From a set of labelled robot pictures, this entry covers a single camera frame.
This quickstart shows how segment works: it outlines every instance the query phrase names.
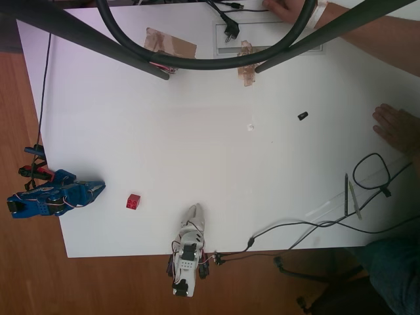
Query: white table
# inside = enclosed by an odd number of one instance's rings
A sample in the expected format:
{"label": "white table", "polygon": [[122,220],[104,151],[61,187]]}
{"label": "white table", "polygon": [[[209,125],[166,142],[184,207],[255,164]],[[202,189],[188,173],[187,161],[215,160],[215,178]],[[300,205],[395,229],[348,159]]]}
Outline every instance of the white table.
{"label": "white table", "polygon": [[[96,9],[70,12],[110,36]],[[220,20],[204,3],[112,12],[141,45],[151,27],[197,44],[197,58],[213,57]],[[397,14],[419,12],[417,2]],[[269,12],[232,17],[275,18]],[[281,37],[282,27],[267,36]],[[39,115],[48,34],[21,22],[19,30]],[[371,130],[371,113],[386,102],[419,115],[420,79],[342,39],[324,48],[244,87],[236,69],[180,70],[164,81],[53,37],[42,125],[49,167],[107,185],[92,205],[60,217],[68,256],[168,254],[182,216],[197,202],[205,209],[207,251],[242,250],[251,235],[275,222],[341,217],[346,172],[371,152],[388,163],[401,158]],[[299,121],[305,111],[309,116]],[[377,165],[365,175],[374,171]],[[355,216],[345,222],[378,230],[408,217],[419,205],[413,182],[407,170],[390,186],[390,199],[375,199],[362,222]],[[125,208],[131,193],[142,197],[136,211]],[[371,194],[357,193],[360,202]],[[285,249],[307,229],[277,229],[252,250]],[[364,245],[379,237],[337,226],[319,229],[299,247]]]}

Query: brown packing tape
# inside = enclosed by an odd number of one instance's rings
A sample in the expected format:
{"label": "brown packing tape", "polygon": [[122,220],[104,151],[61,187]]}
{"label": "brown packing tape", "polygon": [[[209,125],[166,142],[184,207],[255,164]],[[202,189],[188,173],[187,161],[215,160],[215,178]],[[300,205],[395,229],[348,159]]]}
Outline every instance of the brown packing tape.
{"label": "brown packing tape", "polygon": [[[254,48],[248,41],[242,41],[241,52],[238,56],[253,54]],[[243,80],[243,86],[248,87],[255,82],[255,64],[238,68],[238,77]]]}
{"label": "brown packing tape", "polygon": [[146,28],[146,40],[144,48],[156,53],[170,54],[176,57],[194,59],[197,45],[183,39],[162,33],[153,28]]}

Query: black pole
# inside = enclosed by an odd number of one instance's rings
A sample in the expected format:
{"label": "black pole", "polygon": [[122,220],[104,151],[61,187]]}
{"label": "black pole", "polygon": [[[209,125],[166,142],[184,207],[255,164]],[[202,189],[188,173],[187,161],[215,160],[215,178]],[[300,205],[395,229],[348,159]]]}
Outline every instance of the black pole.
{"label": "black pole", "polygon": [[331,41],[344,33],[359,28],[360,26],[398,10],[399,8],[405,7],[414,1],[416,0],[365,0],[314,33],[290,46],[288,49],[285,49],[278,56],[275,56],[256,67],[255,72],[263,72],[276,64],[280,64],[295,56],[303,54],[314,47]]}
{"label": "black pole", "polygon": [[169,79],[168,73],[48,1],[0,0],[0,12],[161,79]]}

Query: wrist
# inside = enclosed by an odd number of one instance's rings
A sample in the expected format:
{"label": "wrist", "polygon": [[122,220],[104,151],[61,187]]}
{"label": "wrist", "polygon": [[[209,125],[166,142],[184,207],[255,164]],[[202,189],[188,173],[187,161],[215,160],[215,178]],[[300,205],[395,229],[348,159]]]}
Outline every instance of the wrist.
{"label": "wrist", "polygon": [[312,12],[312,16],[310,17],[308,24],[306,25],[308,28],[315,28],[316,24],[318,23],[319,19],[323,15],[327,6],[328,6],[327,0],[317,1],[316,8],[314,9],[314,12]]}
{"label": "wrist", "polygon": [[316,23],[315,28],[321,28],[322,26],[330,23],[332,20],[338,18],[346,11],[348,11],[347,8],[344,8],[340,5],[336,5],[335,3],[328,3],[320,19]]}

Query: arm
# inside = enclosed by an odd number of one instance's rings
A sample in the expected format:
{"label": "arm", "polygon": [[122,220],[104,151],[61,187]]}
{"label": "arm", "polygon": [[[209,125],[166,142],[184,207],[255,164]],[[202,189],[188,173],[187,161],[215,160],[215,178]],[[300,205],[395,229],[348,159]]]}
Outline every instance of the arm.
{"label": "arm", "polygon": [[[283,21],[294,23],[305,0],[264,0],[263,5]],[[321,28],[348,9],[329,3],[316,28]],[[420,77],[420,22],[384,16],[343,38],[372,56]]]}

